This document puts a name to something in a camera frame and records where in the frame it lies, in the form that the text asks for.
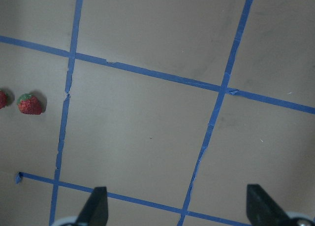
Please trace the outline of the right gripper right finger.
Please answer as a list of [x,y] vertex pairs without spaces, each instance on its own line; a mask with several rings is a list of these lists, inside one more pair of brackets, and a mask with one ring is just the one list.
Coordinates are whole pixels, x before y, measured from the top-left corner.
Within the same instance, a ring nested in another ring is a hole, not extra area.
[[252,226],[289,226],[287,213],[259,184],[248,184],[246,215]]

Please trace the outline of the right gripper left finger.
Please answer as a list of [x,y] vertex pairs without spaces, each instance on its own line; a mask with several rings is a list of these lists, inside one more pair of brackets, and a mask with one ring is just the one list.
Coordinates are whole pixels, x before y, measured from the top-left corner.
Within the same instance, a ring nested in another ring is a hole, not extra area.
[[107,188],[96,187],[78,215],[75,226],[106,226],[109,218]]

